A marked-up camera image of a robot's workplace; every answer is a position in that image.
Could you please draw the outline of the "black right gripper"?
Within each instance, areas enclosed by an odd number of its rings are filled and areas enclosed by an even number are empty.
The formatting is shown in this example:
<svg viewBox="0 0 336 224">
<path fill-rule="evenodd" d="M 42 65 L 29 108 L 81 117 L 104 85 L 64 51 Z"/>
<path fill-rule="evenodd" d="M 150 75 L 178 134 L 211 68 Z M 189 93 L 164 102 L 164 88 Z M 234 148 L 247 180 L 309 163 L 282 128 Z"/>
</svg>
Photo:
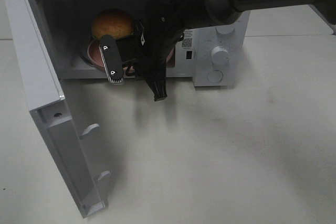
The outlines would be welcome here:
<svg viewBox="0 0 336 224">
<path fill-rule="evenodd" d="M 167 98 L 166 58 L 184 30 L 199 26 L 200 0 L 148 0 L 143 24 L 144 44 L 136 71 L 153 92 L 154 101 Z"/>
</svg>

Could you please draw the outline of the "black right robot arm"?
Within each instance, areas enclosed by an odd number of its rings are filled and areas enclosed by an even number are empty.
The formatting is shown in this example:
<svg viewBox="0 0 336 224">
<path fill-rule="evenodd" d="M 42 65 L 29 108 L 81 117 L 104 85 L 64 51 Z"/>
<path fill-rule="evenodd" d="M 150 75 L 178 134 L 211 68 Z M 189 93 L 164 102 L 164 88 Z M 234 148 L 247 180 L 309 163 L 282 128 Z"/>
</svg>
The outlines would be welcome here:
<svg viewBox="0 0 336 224">
<path fill-rule="evenodd" d="M 295 5 L 312 5 L 335 24 L 335 0 L 149 0 L 145 5 L 136 70 L 153 92 L 166 98 L 166 58 L 187 29 L 233 24 L 242 12 Z"/>
</svg>

